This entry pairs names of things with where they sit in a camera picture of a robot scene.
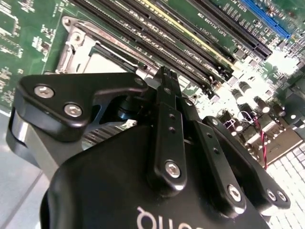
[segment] white printed logo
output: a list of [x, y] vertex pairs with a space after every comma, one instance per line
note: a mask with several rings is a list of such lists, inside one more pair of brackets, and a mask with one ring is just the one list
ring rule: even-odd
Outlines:
[[[144, 217], [148, 217], [152, 222], [152, 228], [151, 229], [163, 229], [163, 217], [158, 216], [158, 222], [156, 221], [155, 217], [148, 211], [144, 211], [143, 208], [138, 207], [138, 211], [140, 212], [137, 218], [137, 225], [138, 229], [148, 229], [144, 228], [142, 226], [142, 219]], [[173, 220], [168, 219], [169, 229], [173, 229]], [[178, 227], [178, 229], [192, 229], [190, 225], [186, 223], [181, 223]]]

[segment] gray metal surface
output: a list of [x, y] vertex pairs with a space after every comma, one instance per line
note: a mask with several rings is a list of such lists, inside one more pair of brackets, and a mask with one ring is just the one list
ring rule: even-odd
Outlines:
[[38, 229], [39, 207], [49, 182], [13, 154], [5, 141], [9, 118], [0, 114], [0, 229]]
[[12, 133], [32, 152], [39, 168], [49, 180], [63, 162], [82, 151], [81, 140], [71, 143], [58, 142], [25, 122], [17, 112], [13, 119]]

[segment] white grid surface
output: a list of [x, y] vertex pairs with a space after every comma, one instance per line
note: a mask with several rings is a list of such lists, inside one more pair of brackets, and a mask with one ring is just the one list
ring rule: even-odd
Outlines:
[[289, 210], [271, 217], [272, 229], [305, 229], [305, 143], [276, 160], [267, 172], [291, 200]]

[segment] green circuit board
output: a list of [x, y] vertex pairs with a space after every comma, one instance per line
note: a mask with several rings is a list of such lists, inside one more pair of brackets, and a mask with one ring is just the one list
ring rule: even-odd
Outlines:
[[[148, 3], [147, 0], [134, 0], [143, 5]], [[114, 6], [120, 7], [124, 1], [109, 0]], [[252, 12], [244, 7], [240, 2], [235, 0], [214, 0], [223, 11], [228, 13], [234, 20], [239, 21], [244, 28], [246, 28], [253, 36], [265, 44], [273, 52], [281, 53], [283, 56], [290, 56], [295, 59], [294, 65], [305, 61], [303, 32], [304, 22], [301, 18], [300, 10], [295, 8], [295, 3], [285, 1], [285, 5], [280, 1], [273, 1], [272, 5], [275, 9], [281, 10], [282, 14], [276, 13], [274, 18], [287, 29], [289, 32], [294, 32], [289, 40], [283, 39], [275, 34], [271, 29], [268, 29], [263, 22], [261, 22]], [[127, 45], [136, 48], [139, 52], [146, 55], [149, 59], [156, 62], [159, 66], [163, 65], [162, 60], [151, 55], [146, 50], [137, 46], [137, 43], [128, 40], [126, 37], [120, 35], [116, 29], [115, 18], [117, 16], [110, 11], [107, 11], [97, 1], [91, 1], [101, 11], [108, 13], [114, 18], [113, 24], [104, 22], [100, 18], [93, 16], [89, 12], [80, 7], [70, 3], [67, 0], [1, 0], [0, 1], [0, 104], [5, 107], [11, 107], [14, 96], [14, 88], [17, 81], [25, 75], [41, 74], [46, 71], [53, 72], [57, 66], [60, 53], [65, 45], [68, 36], [67, 31], [61, 23], [61, 18], [64, 15], [73, 16], [83, 20], [91, 21], [99, 25], [116, 38], [121, 39]], [[295, 81], [300, 75], [299, 69], [294, 66], [293, 71], [283, 73], [278, 71], [278, 68], [270, 63], [259, 61], [251, 53], [244, 52], [241, 57], [236, 53], [236, 50], [242, 50], [243, 47], [239, 45], [236, 40], [229, 34], [215, 26], [200, 14], [188, 1], [185, 0], [165, 0], [170, 8], [180, 13], [192, 24], [196, 25], [205, 35], [213, 40], [215, 43], [222, 46], [229, 53], [231, 53], [238, 63], [231, 64], [232, 68], [238, 69], [243, 64], [249, 64], [249, 68], [254, 72], [255, 76], [261, 77], [268, 85], [270, 92], [264, 98], [268, 100], [276, 99], [285, 89]], [[164, 15], [156, 12], [155, 9], [148, 6], [147, 10], [155, 13], [160, 19], [167, 21]], [[175, 24], [170, 24], [173, 28], [179, 30]], [[194, 43], [197, 43], [195, 35], [188, 33], [184, 34], [186, 38]], [[184, 50], [185, 47], [179, 43], [175, 43], [175, 47]], [[226, 66], [230, 66], [226, 61], [220, 59], [215, 53], [202, 47], [202, 52], [207, 52], [217, 61]], [[179, 59], [174, 55], [169, 55], [170, 58], [179, 63]], [[250, 65], [250, 60], [255, 61], [255, 65]], [[191, 96], [198, 93], [198, 87], [190, 83], [184, 92]], [[196, 101], [199, 109], [203, 109], [204, 104], [210, 105], [206, 100]], [[215, 105], [212, 110], [220, 109], [220, 105]]]

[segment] dimm slot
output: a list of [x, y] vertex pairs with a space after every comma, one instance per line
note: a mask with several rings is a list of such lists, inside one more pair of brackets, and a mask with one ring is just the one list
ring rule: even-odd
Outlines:
[[[207, 70], [205, 70], [202, 66], [199, 65], [199, 63], [194, 62], [193, 64], [186, 60], [185, 54], [179, 50], [179, 47], [174, 46], [173, 43], [168, 42], [166, 39], [162, 39], [157, 35], [156, 33], [152, 32], [151, 29], [146, 26], [145, 24], [137, 21], [137, 20], [131, 20], [130, 16], [127, 12], [122, 12], [122, 10], [118, 6], [114, 5], [109, 0], [99, 0], [100, 3], [103, 4], [105, 8], [108, 8], [110, 11], [113, 11], [118, 17], [125, 20], [129, 25], [132, 25], [135, 27], [138, 31], [141, 31], [141, 33], [146, 36], [148, 39], [150, 39], [153, 43], [156, 43], [160, 47], [162, 47], [163, 51], [166, 53], [170, 53], [178, 60], [178, 64], [182, 65], [185, 69], [187, 69], [190, 72], [193, 72], [195, 75], [206, 78], [207, 80], [210, 80], [210, 76], [212, 75], [214, 79], [221, 80], [218, 76], [216, 76], [214, 73], [211, 73]], [[138, 15], [142, 16], [141, 13], [133, 9], [134, 12], [136, 12]]]
[[162, 11], [159, 7], [151, 3], [149, 0], [136, 0], [137, 2], [140, 2], [142, 5], [144, 5], [147, 9], [154, 12], [156, 15], [161, 15], [168, 21], [170, 21], [173, 25], [175, 25], [179, 30], [182, 32], [188, 34], [192, 39], [200, 43], [204, 48], [210, 50], [212, 53], [214, 53], [219, 59], [224, 61], [226, 64], [228, 64], [233, 70], [240, 70], [238, 67], [234, 66], [230, 61], [228, 61], [226, 58], [224, 58], [217, 50], [213, 49], [210, 44], [205, 43], [202, 41], [199, 37], [194, 35], [191, 31], [188, 31], [185, 27], [183, 27], [179, 22], [177, 22], [175, 19], [171, 18], [166, 12]]
[[189, 39], [181, 35], [176, 29], [169, 26], [166, 22], [164, 22], [160, 18], [157, 18], [154, 14], [147, 11], [143, 12], [143, 7], [139, 5], [137, 2], [133, 0], [125, 0], [124, 4], [128, 5], [130, 8], [134, 7], [135, 9], [140, 11], [143, 14], [143, 16], [145, 15], [147, 16], [147, 18], [150, 19], [150, 23], [154, 22], [159, 28], [163, 29], [163, 32], [167, 31], [166, 35], [169, 36], [172, 40], [182, 43], [187, 48], [187, 51], [189, 51], [192, 54], [192, 57], [196, 57], [193, 58], [195, 61], [198, 61], [200, 63], [201, 62], [207, 63], [209, 66], [213, 67], [224, 78], [226, 77], [229, 78], [231, 76], [233, 72], [232, 69], [227, 68], [223, 64], [217, 62], [212, 56], [206, 54], [205, 52], [202, 52], [202, 50], [198, 47], [198, 45], [192, 43]]
[[[140, 26], [142, 31], [148, 32], [148, 34], [151, 36], [151, 37], [150, 37], [151, 39], [156, 39], [158, 42], [162, 43], [164, 46], [166, 46], [167, 49], [169, 49], [171, 52], [175, 53], [175, 54], [178, 55], [181, 59], [183, 59], [185, 62], [187, 62], [189, 66], [192, 66], [192, 65], [195, 66], [195, 67], [193, 67], [193, 68], [197, 68], [197, 71], [198, 71], [198, 72], [202, 72], [203, 74], [205, 74], [205, 75], [206, 75], [206, 78], [209, 79], [209, 76], [213, 76], [214, 79], [218, 79], [218, 80], [222, 81], [222, 79], [220, 79], [219, 76], [215, 75], [215, 74], [212, 72], [212, 70], [211, 70], [211, 69], [214, 69], [214, 71], [217, 71], [217, 70], [218, 70], [217, 67], [215, 67], [215, 66], [212, 65], [212, 66], [209, 66], [210, 69], [208, 69], [208, 66], [202, 65], [202, 63], [200, 63], [200, 62], [198, 62], [198, 61], [195, 61], [195, 62], [193, 62], [193, 63], [190, 63], [190, 62], [188, 62], [188, 61], [185, 59], [185, 54], [186, 54], [186, 53], [185, 53], [182, 49], [180, 49], [180, 47], [178, 47], [178, 46], [176, 45], [177, 43], [183, 44], [182, 41], [181, 41], [180, 39], [178, 39], [178, 38], [180, 38], [180, 37], [175, 38], [174, 36], [171, 36], [168, 32], [160, 30], [159, 26], [158, 26], [156, 23], [154, 23], [152, 20], [145, 19], [146, 16], [145, 16], [144, 14], [142, 14], [142, 12], [140, 12], [140, 11], [137, 10], [137, 9], [135, 9], [133, 6], [129, 5], [128, 3], [126, 3], [126, 2], [120, 3], [120, 2], [118, 2], [118, 1], [115, 1], [114, 4], [118, 4], [118, 3], [119, 3], [119, 6], [118, 6], [118, 7], [123, 7], [122, 10], [126, 10], [126, 9], [124, 9], [124, 8], [127, 7], [127, 10], [131, 10], [133, 13], [136, 14], [136, 16], [134, 16], [134, 15], [132, 14], [132, 16], [135, 17], [135, 20], [133, 20], [133, 22], [137, 23], [137, 26]], [[148, 26], [146, 26], [146, 25], [144, 24], [144, 22], [147, 22], [147, 23], [150, 24], [150, 26], [153, 26], [154, 28], [157, 28], [158, 31], [161, 31], [161, 32], [162, 32], [163, 36], [161, 36], [159, 33], [151, 32], [151, 29], [150, 29]]]
[[213, 40], [210, 40], [206, 35], [197, 27], [195, 27], [191, 22], [189, 22], [186, 18], [182, 17], [179, 13], [177, 13], [172, 8], [168, 7], [166, 4], [164, 4], [162, 1], [155, 0], [154, 1], [157, 6], [162, 8], [165, 12], [167, 12], [169, 15], [171, 15], [173, 18], [175, 18], [176, 21], [179, 21], [179, 23], [185, 27], [188, 31], [195, 34], [198, 38], [200, 38], [205, 43], [209, 44], [213, 49], [217, 50], [222, 56], [224, 56], [228, 61], [231, 63], [235, 63], [236, 59], [221, 45], [214, 42]]
[[202, 89], [203, 92], [206, 92], [206, 90], [211, 91], [211, 87], [210, 87], [209, 83], [207, 83], [204, 78], [200, 78], [199, 76], [189, 72], [188, 70], [186, 70], [183, 67], [181, 67], [180, 65], [178, 65], [177, 62], [173, 61], [165, 54], [160, 53], [157, 50], [155, 50], [153, 47], [151, 47], [150, 45], [147, 45], [146, 42], [140, 40], [132, 32], [128, 31], [125, 27], [123, 27], [118, 22], [116, 23], [116, 25], [119, 25], [119, 26], [113, 26], [115, 21], [113, 19], [109, 18], [107, 15], [105, 15], [101, 9], [96, 7], [91, 2], [88, 2], [87, 0], [72, 0], [72, 2], [74, 2], [76, 5], [82, 7], [83, 9], [87, 10], [89, 13], [102, 19], [104, 22], [109, 24], [109, 26], [114, 27], [119, 33], [121, 33], [127, 39], [136, 42], [141, 49], [148, 50], [148, 52], [150, 52], [151, 55], [160, 59], [168, 67], [170, 67], [171, 69], [173, 69], [180, 75], [184, 76], [185, 78], [187, 78], [194, 84], [198, 85]]
[[236, 23], [229, 15], [209, 0], [186, 1], [199, 10], [202, 15], [234, 37], [240, 44], [256, 56], [266, 60], [272, 54], [272, 51], [267, 46], [261, 43], [257, 38], [251, 35], [246, 29]]

